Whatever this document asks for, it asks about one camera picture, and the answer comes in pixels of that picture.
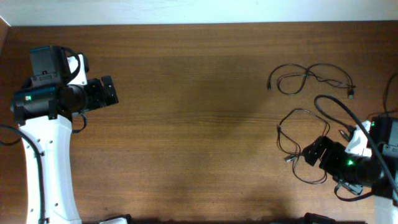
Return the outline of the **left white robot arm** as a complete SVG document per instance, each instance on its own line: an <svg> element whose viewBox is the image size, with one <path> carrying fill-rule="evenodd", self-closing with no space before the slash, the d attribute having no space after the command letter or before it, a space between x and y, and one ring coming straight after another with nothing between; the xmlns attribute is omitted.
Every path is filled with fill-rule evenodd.
<svg viewBox="0 0 398 224"><path fill-rule="evenodd" d="M30 50L33 75L11 101L27 170L27 223L81 223L73 194L74 116L119 102L112 78L87 79L83 53L49 45Z"/></svg>

